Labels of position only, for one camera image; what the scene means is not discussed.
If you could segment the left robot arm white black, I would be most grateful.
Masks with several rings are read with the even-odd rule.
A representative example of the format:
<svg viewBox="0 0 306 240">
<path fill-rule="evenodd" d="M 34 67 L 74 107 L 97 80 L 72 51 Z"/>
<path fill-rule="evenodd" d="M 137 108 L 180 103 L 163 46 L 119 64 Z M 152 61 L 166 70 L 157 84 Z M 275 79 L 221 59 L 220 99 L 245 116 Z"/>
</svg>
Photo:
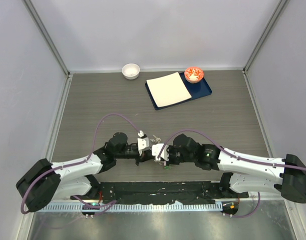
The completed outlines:
<svg viewBox="0 0 306 240">
<path fill-rule="evenodd" d="M 114 167 L 118 159 L 134 159 L 139 165 L 153 158 L 149 138 L 142 131 L 136 142 L 127 141 L 125 133 L 117 132 L 85 157 L 54 163 L 38 160 L 16 183 L 22 197 L 21 212 L 34 213 L 52 200 L 74 195 L 95 199 L 99 193 L 95 175 Z"/>
</svg>

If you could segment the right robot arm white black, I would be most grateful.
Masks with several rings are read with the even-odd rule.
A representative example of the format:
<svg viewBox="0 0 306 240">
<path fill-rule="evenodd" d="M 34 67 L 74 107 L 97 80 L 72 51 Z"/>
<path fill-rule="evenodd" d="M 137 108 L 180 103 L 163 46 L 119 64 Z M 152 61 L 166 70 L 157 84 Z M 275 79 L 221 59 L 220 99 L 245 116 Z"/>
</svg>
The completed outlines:
<svg viewBox="0 0 306 240">
<path fill-rule="evenodd" d="M 266 192 L 306 204 L 306 166 L 293 154 L 284 158 L 258 157 L 224 148 L 214 141 L 200 144 L 181 133 L 172 145 L 164 143 L 158 157 L 168 165 L 191 162 L 203 170 L 229 172 L 218 186 L 226 198 L 235 193 Z"/>
</svg>

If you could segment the metal key organizer blue handle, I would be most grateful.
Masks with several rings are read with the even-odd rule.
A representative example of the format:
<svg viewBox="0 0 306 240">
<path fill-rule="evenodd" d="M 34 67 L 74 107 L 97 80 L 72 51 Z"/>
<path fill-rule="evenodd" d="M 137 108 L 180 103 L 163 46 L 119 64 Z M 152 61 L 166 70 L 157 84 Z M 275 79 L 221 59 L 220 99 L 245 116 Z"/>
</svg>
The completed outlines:
<svg viewBox="0 0 306 240">
<path fill-rule="evenodd" d="M 153 143 L 155 143 L 155 144 L 158 144 L 158 143 L 161 143 L 161 140 L 156 140 L 155 138 L 154 139 L 152 139 L 151 140 L 151 142 L 153 142 Z M 165 170 L 169 170 L 169 169 L 171 169 L 171 167 L 169 166 L 169 165 L 167 165 L 166 163 L 164 163 L 164 162 L 159 162 L 159 164 L 161 165 L 161 166 L 163 166 L 163 168 L 165 169 Z"/>
</svg>

